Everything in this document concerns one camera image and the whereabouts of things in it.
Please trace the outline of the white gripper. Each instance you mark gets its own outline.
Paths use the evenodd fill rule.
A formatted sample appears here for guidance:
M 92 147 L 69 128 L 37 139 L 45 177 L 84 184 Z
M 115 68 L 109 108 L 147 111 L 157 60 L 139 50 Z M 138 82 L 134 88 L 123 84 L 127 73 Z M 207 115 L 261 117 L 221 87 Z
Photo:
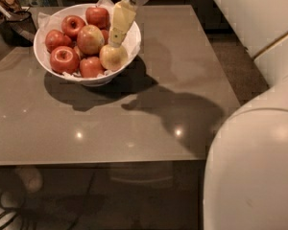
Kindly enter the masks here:
M 121 0 L 114 5 L 110 22 L 108 43 L 119 47 L 125 40 L 136 16 L 136 6 L 142 6 L 149 0 Z

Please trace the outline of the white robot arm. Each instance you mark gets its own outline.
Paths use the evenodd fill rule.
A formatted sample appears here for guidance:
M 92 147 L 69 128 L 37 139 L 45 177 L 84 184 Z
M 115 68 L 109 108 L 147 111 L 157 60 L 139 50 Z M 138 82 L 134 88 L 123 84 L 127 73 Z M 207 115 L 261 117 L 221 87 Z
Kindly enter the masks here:
M 288 230 L 288 0 L 188 1 L 206 29 L 233 29 L 268 84 L 212 142 L 201 230 Z

